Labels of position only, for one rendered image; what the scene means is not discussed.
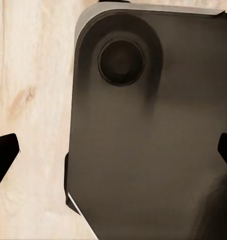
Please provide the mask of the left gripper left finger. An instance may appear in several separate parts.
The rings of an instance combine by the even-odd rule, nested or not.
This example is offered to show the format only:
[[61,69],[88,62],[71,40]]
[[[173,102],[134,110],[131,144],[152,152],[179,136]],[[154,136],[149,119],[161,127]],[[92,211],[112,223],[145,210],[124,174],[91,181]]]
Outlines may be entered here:
[[0,183],[20,152],[15,133],[0,136]]

